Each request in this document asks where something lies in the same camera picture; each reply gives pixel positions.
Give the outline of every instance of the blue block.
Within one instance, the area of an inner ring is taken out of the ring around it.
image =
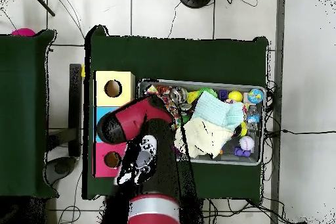
[[[219,99],[221,101],[225,101],[228,99],[228,91],[227,90],[219,90]]]
[[[105,115],[106,113],[112,112],[115,109],[117,109],[119,107],[96,107],[96,125],[99,122],[99,120],[103,117],[103,115]],[[98,137],[98,135],[96,135],[96,142],[102,142],[100,140],[100,138]]]

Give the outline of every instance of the green table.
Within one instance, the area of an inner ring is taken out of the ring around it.
[[[44,180],[46,53],[55,32],[0,35],[0,196],[56,197]]]
[[[93,71],[130,71],[141,78],[266,86],[265,37],[253,41],[154,39],[108,36],[95,26],[85,39],[83,197],[111,195],[112,178],[92,176]],[[199,198],[249,198],[259,203],[261,165],[192,164]]]

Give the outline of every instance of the light blue towel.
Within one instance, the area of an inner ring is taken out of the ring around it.
[[[193,118],[202,119],[234,131],[244,121],[243,103],[232,104],[216,99],[212,94],[204,91],[198,99]]]

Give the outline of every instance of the yellow ball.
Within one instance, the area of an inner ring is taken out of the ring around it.
[[[233,99],[234,101],[242,101],[243,95],[239,91],[232,91],[229,92],[228,99]]]

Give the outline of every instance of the metal tray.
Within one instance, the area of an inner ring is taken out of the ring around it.
[[[251,89],[259,89],[264,93],[264,99],[261,103],[257,104],[257,110],[261,115],[261,121],[258,123],[258,130],[256,135],[254,135],[255,147],[250,157],[245,156],[235,156],[234,147],[239,146],[239,137],[232,137],[231,140],[226,142],[223,154],[219,154],[213,160],[211,157],[206,154],[204,156],[197,156],[196,158],[191,158],[191,162],[204,163],[204,164],[232,164],[232,165],[241,165],[241,166],[256,166],[261,163],[263,158],[263,125],[265,119],[265,106],[266,106],[266,91],[263,87],[259,86],[247,86],[247,85],[229,85],[229,84],[218,84],[218,83],[202,83],[202,82],[191,82],[191,81],[174,81],[174,80],[157,80],[152,81],[150,79],[142,79],[138,82],[138,97],[142,97],[144,91],[149,85],[162,86],[172,86],[172,87],[183,87],[187,91],[197,91],[198,89],[208,87],[212,88],[214,91],[218,92],[219,90],[227,91],[240,91],[242,93],[247,93]]]

